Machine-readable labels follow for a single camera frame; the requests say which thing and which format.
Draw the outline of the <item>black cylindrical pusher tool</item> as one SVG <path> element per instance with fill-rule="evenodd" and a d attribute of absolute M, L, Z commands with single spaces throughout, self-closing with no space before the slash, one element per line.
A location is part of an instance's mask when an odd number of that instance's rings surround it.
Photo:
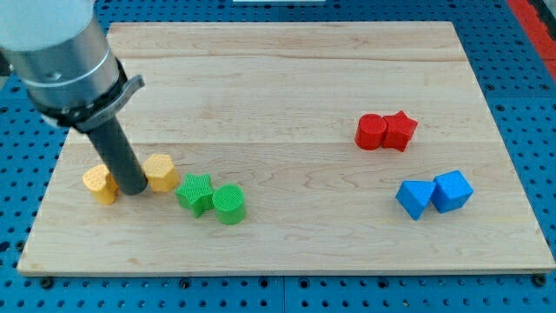
<path fill-rule="evenodd" d="M 87 135 L 123 194 L 138 195 L 146 189 L 147 178 L 116 117 Z"/>

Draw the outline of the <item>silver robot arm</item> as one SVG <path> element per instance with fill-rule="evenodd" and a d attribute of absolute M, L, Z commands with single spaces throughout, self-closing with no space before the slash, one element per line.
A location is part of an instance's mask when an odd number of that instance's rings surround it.
<path fill-rule="evenodd" d="M 90 0 L 1 2 L 1 54 L 36 109 L 86 135 L 126 195 L 147 178 L 116 114 L 144 85 L 128 77 Z"/>

